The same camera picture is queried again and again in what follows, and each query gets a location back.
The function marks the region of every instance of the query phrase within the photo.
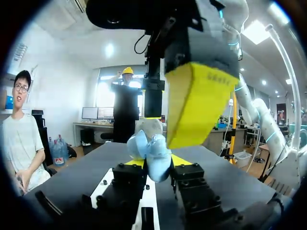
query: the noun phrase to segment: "person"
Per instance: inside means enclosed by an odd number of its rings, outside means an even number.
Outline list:
[[[22,106],[31,85],[30,73],[26,70],[17,74],[13,96],[13,112],[2,124],[4,156],[17,190],[24,194],[50,178],[44,170],[44,147],[36,120],[22,111]]]
[[[139,119],[138,95],[142,94],[140,89],[129,87],[133,79],[133,70],[127,67],[122,72],[123,84],[113,84],[121,75],[117,75],[107,81],[111,90],[115,93],[114,103],[114,128],[113,141],[127,143],[134,134],[135,121]]]

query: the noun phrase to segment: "ceiling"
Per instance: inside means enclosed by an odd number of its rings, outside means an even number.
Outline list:
[[[280,26],[278,24],[267,11],[271,4],[270,1],[247,0],[247,3],[249,7],[249,18],[245,22],[245,28],[256,19],[265,26],[270,23],[273,25],[292,62],[299,85],[300,95],[304,98],[304,92],[307,89],[307,62],[304,52],[295,37],[295,30],[292,28],[291,23],[286,26]],[[251,82],[252,86],[270,96],[277,96],[274,95],[275,90],[277,90],[279,92],[278,94],[281,96],[285,96],[287,92],[292,93],[292,85],[287,85],[285,81],[289,78],[287,69],[273,41],[268,38],[258,45],[255,45],[244,35],[241,36],[241,39],[244,52],[262,65],[260,71],[260,69],[257,69],[257,64],[254,61],[250,61],[249,58],[246,58],[246,55],[243,56],[240,66],[246,69],[243,73],[246,81]],[[261,84],[262,80],[266,80],[268,84],[263,86]]]
[[[143,35],[143,31],[98,28],[89,22],[85,13],[65,12],[67,6],[64,2],[69,1],[53,0],[35,19],[35,22],[61,41],[70,54],[92,69],[144,63],[144,55],[136,54],[133,49],[134,43]],[[283,27],[279,26],[267,12],[270,4],[267,0],[247,0],[247,3],[249,18],[245,28],[255,19],[264,25],[273,24],[292,61],[301,97],[303,97],[302,95],[307,91],[306,59],[294,37],[295,32],[290,23]],[[275,91],[278,91],[281,96],[285,96],[287,92],[292,93],[291,85],[285,82],[289,77],[283,59],[273,41],[266,39],[255,45],[244,35],[241,38],[244,55],[243,60],[240,61],[240,67],[245,69],[242,74],[247,84],[271,97],[277,96]],[[145,37],[138,43],[138,51],[145,48],[148,39]],[[113,46],[112,55],[106,53],[106,47],[110,45]],[[267,81],[266,86],[262,85],[262,80]]]

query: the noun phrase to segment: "hard hat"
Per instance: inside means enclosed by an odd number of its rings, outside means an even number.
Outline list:
[[[127,67],[127,68],[124,69],[123,74],[124,73],[131,73],[131,74],[133,74],[133,70],[131,69],[131,67]]]

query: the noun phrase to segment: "yellow pole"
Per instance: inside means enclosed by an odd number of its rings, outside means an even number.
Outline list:
[[[232,123],[232,128],[236,128],[236,93],[233,92],[233,98],[234,98],[234,117],[233,117],[233,123]],[[230,150],[229,150],[229,155],[232,155],[233,154],[233,151],[234,151],[234,145],[235,145],[235,136],[232,136],[231,137],[231,146],[230,146]],[[236,164],[235,163],[235,159],[230,159],[229,162],[231,164]]]

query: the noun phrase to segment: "yellow tape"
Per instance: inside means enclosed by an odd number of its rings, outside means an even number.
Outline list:
[[[161,117],[145,117],[145,119],[161,119]]]
[[[174,166],[178,166],[178,165],[182,165],[182,164],[184,164],[184,165],[192,164],[192,163],[186,161],[185,159],[182,159],[182,158],[180,158],[180,157],[178,157],[174,154],[172,154],[172,159],[173,159]]]
[[[136,164],[136,165],[142,166],[142,168],[143,168],[144,160],[131,160],[131,161],[125,163],[125,164],[126,164],[126,165],[133,165],[133,164]]]
[[[202,144],[239,79],[192,62],[167,73],[166,78],[169,82],[167,147]]]

